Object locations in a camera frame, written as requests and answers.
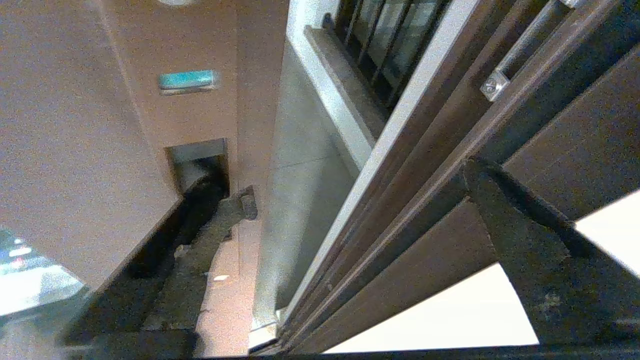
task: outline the metal railing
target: metal railing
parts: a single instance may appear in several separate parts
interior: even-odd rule
[[[389,113],[402,95],[450,0],[342,0],[334,30],[353,66]]]

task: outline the tiled floor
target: tiled floor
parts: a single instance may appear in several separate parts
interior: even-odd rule
[[[288,304],[354,182],[331,118],[289,46],[282,72],[254,329]]]

